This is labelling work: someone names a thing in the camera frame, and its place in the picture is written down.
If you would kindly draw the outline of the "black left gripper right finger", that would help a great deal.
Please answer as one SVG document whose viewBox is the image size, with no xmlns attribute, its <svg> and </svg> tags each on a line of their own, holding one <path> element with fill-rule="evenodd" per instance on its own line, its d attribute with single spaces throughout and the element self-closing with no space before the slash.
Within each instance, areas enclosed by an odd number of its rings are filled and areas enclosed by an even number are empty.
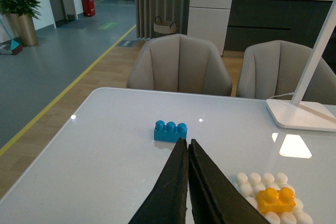
<svg viewBox="0 0 336 224">
<path fill-rule="evenodd" d="M 268 223 L 192 139 L 188 147 L 189 189 L 195 223 Z"/>
</svg>

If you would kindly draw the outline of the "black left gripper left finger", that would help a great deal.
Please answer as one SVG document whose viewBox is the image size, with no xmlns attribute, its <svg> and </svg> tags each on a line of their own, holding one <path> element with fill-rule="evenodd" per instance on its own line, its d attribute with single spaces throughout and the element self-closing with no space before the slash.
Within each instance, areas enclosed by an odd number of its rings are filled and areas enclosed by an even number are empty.
<svg viewBox="0 0 336 224">
<path fill-rule="evenodd" d="M 180 138 L 153 189 L 129 223 L 185 223 L 187 184 L 187 142 Z"/>
</svg>

